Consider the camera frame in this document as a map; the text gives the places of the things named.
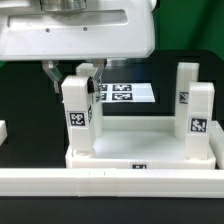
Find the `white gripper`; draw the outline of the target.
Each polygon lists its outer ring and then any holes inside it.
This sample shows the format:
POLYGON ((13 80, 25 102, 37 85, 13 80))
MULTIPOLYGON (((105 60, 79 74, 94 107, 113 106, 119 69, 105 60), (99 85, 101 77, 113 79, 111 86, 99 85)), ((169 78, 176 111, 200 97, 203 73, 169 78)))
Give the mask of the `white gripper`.
POLYGON ((56 60, 93 59, 96 73, 109 58, 145 58, 155 49, 156 0, 0 0, 0 61, 44 60, 42 68, 60 93, 56 60))

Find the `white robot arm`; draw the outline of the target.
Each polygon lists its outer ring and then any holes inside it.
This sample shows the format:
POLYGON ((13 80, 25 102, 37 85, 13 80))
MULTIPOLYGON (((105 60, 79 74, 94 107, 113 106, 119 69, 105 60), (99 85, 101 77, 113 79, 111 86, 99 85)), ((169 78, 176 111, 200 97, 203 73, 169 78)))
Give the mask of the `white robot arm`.
POLYGON ((90 59, 98 68, 90 93, 111 58, 146 58, 155 49, 157 0, 0 0, 0 61, 90 59))

